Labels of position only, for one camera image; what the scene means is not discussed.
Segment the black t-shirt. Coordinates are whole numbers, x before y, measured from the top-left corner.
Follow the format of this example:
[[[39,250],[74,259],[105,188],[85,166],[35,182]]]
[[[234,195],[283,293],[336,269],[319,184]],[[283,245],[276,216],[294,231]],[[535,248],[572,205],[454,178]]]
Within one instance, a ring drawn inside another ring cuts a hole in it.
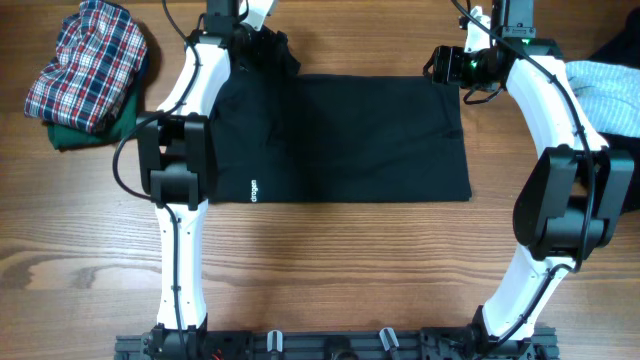
[[[217,202],[472,196],[459,91],[423,77],[232,69],[212,112]]]

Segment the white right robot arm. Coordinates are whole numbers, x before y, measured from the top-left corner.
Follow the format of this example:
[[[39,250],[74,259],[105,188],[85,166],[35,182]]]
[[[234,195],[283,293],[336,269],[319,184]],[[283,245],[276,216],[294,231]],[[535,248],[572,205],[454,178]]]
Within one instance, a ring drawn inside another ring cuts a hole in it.
[[[562,279],[611,241],[634,162],[611,149],[588,120],[557,43],[537,36],[532,2],[495,1],[490,14],[469,2],[454,6],[466,43],[437,47],[424,76],[467,95],[508,93],[537,153],[513,209],[516,251],[474,320],[491,351],[531,338]]]

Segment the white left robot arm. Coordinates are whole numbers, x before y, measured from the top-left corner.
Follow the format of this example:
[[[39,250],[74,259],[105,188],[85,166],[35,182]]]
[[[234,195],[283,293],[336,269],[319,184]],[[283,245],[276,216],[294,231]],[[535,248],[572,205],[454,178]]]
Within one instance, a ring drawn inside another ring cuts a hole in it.
[[[202,236],[217,180],[210,114],[235,52],[256,49],[274,1],[210,1],[203,28],[185,40],[185,63],[169,96],[138,118],[143,190],[161,230],[161,301],[144,340],[156,357],[196,357],[206,337]]]

